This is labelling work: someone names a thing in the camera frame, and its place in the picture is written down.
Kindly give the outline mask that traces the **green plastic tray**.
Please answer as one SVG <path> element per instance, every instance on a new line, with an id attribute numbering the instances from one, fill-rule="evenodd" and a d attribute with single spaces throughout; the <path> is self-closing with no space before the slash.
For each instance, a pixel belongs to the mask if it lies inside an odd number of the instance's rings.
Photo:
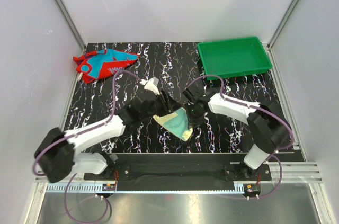
<path id="1" fill-rule="evenodd" d="M 272 69 L 258 37 L 200 42 L 198 51 L 207 75 L 231 78 L 262 74 Z"/>

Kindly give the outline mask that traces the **teal and yellow towel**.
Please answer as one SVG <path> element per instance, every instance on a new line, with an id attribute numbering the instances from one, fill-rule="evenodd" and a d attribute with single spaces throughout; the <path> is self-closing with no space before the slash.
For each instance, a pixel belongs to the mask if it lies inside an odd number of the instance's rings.
<path id="1" fill-rule="evenodd" d="M 162 117 L 153 115 L 153 119 L 168 132 L 184 142 L 187 142 L 193 133 L 186 109 L 183 107 Z"/>

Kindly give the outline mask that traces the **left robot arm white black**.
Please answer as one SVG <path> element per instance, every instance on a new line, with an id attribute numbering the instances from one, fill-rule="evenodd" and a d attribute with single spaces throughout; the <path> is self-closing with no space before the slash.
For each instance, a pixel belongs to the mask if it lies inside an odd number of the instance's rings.
<path id="1" fill-rule="evenodd" d="M 181 104 L 164 90 L 159 95 L 151 94 L 149 98 L 136 96 L 113 116 L 73 132 L 63 132 L 58 127 L 51 129 L 35 152 L 35 161 L 49 182 L 59 182 L 71 174 L 76 154 L 105 139 L 122 135 L 135 123 L 154 115 L 172 114 L 180 107 Z"/>

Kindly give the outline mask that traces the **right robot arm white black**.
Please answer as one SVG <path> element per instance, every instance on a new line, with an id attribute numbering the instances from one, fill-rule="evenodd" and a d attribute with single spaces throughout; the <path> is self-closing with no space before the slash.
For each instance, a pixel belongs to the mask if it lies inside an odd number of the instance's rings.
<path id="1" fill-rule="evenodd" d="M 254 179 L 259 167 L 277 150 L 289 148 L 294 142 L 290 124 L 275 103 L 247 102 L 216 92 L 186 88 L 183 92 L 189 105 L 188 120 L 198 124 L 206 112 L 224 115 L 248 125 L 254 144 L 243 160 L 240 173 Z"/>

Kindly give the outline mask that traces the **red and blue towel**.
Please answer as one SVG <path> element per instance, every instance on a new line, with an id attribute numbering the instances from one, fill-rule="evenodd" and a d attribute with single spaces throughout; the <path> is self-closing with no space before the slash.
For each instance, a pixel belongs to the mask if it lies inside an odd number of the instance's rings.
<path id="1" fill-rule="evenodd" d="M 89 84 L 93 81 L 111 77 L 119 70 L 124 70 L 135 63 L 140 55 L 114 49 L 104 49 L 84 53 L 73 57 L 79 79 Z"/>

